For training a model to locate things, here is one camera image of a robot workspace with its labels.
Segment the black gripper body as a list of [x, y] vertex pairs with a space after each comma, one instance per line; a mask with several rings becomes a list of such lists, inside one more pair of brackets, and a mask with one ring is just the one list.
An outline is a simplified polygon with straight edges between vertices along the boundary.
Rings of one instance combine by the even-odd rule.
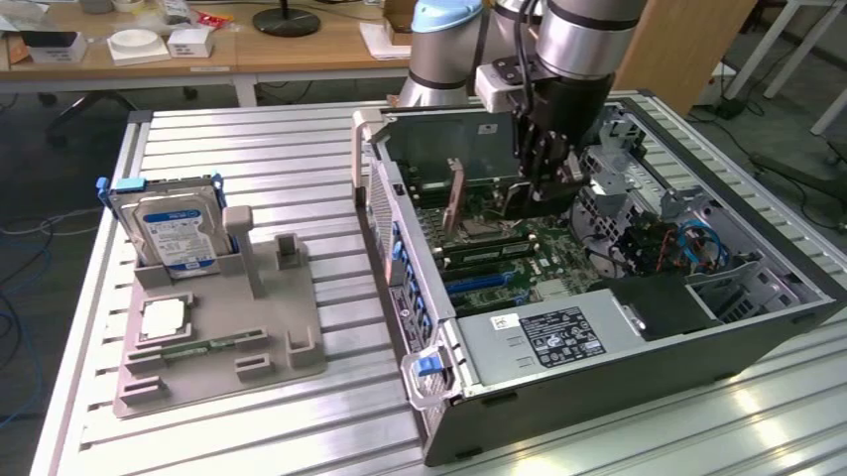
[[613, 73], [591, 80], [555, 77], [534, 82], [530, 115], [521, 87], [514, 93], [515, 148], [523, 149], [550, 132], [578, 147], [602, 112], [614, 80]]

